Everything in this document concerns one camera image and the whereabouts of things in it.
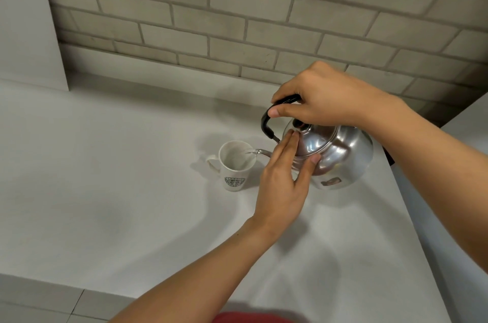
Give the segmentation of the person's left forearm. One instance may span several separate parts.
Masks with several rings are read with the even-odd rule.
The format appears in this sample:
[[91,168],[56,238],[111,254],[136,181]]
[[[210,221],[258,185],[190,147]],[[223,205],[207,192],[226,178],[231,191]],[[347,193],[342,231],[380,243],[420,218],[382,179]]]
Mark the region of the person's left forearm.
[[279,217],[253,215],[228,240],[144,293],[109,323],[210,323],[285,229]]

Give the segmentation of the person's right hand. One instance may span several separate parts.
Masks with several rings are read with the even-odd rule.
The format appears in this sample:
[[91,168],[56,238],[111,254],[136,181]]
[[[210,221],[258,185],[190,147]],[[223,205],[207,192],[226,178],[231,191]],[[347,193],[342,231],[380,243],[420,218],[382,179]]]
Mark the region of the person's right hand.
[[370,133],[405,107],[398,97],[321,61],[281,85],[271,101],[302,104],[303,118],[297,119],[305,123],[349,125]]

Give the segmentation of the person's left hand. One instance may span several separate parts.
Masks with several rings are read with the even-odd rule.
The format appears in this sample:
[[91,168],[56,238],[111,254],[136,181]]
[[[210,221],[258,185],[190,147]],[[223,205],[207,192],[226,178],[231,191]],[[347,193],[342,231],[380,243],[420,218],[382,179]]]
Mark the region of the person's left hand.
[[298,142],[298,132],[289,130],[272,152],[260,178],[252,221],[272,242],[297,219],[309,192],[309,186],[296,186],[292,176]]

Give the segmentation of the person's right forearm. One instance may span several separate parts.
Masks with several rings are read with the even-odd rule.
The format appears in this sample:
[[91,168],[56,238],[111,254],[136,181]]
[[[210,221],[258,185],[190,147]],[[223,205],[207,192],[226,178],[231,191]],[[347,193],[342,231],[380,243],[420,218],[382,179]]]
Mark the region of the person's right forearm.
[[452,238],[488,273],[488,155],[467,146],[387,96],[376,138]]

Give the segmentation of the stainless steel kettle black handle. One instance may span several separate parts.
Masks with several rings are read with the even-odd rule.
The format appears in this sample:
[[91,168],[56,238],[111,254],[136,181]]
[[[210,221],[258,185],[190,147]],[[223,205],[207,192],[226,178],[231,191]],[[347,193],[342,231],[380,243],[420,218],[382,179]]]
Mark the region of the stainless steel kettle black handle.
[[351,126],[321,126],[293,118],[284,128],[300,135],[291,167],[298,174],[305,161],[315,153],[321,155],[311,185],[321,190],[338,190],[353,184],[367,170],[373,160],[374,145],[371,137]]

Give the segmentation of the white mug green emblem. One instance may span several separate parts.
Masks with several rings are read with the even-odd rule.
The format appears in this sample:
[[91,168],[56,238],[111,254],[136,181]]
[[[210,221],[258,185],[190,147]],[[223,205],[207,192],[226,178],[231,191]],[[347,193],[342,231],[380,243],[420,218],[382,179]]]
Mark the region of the white mug green emblem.
[[247,183],[257,154],[250,144],[233,140],[224,143],[218,153],[208,156],[205,162],[218,175],[225,190],[237,192]]

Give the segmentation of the person's red garment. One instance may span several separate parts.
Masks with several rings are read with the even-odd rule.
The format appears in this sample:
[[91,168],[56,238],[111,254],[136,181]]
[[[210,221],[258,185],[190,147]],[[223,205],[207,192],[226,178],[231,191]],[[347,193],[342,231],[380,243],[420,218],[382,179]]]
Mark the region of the person's red garment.
[[216,315],[211,323],[295,323],[273,313],[229,311]]

